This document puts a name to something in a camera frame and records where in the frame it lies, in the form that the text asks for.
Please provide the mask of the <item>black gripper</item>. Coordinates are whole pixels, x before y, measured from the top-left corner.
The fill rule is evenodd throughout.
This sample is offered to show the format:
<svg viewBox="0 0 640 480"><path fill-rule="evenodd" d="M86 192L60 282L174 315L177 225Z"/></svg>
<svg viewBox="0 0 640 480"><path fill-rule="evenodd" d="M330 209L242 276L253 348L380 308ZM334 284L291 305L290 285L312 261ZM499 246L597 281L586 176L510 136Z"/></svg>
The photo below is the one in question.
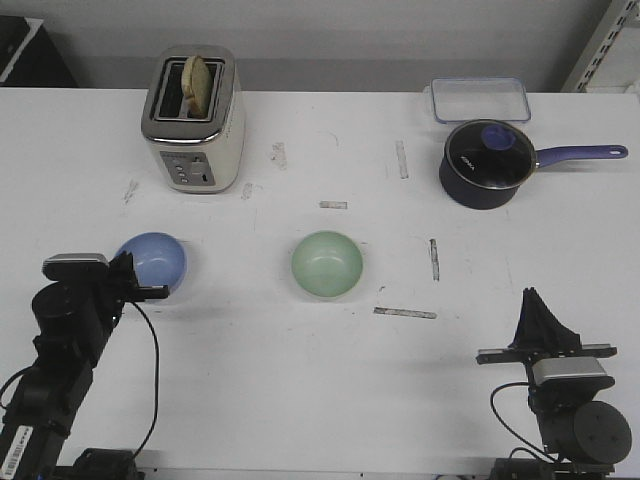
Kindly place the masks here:
<svg viewBox="0 0 640 480"><path fill-rule="evenodd" d="M510 347L480 349L476 355L479 365L522 363L528 368L546 358L595 357L611 358L617 348L611 344L582 346L578 333L564 326L549 310L533 288L523 291L518 324Z"/></svg>
<svg viewBox="0 0 640 480"><path fill-rule="evenodd" d="M110 261L109 274L106 279L106 308L108 316L119 320L126 303L163 300L169 297L168 285L140 285L133 255L121 252Z"/></svg>

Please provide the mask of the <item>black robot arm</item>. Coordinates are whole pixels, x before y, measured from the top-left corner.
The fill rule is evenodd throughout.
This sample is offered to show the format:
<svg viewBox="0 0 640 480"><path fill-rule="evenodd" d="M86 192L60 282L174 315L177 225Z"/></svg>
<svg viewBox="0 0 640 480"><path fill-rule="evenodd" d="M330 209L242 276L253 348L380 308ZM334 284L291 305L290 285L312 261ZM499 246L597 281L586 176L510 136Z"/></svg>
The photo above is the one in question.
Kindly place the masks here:
<svg viewBox="0 0 640 480"><path fill-rule="evenodd" d="M522 385L542 444L522 440L508 457L495 460L490 478L608 478L632 447L626 418L596 398L615 384L601 361L616 353L610 344L583 343L534 288L525 289L513 341L504 349L479 350L476 361L523 365Z"/></svg>
<svg viewBox="0 0 640 480"><path fill-rule="evenodd" d="M142 479L138 453L84 450L70 466L58 458L92 382L93 371L126 304L169 295L166 285L139 284L133 256L69 253L46 259L50 283L32 300L40 333L34 363L10 377L17 385L1 430L4 479Z"/></svg>

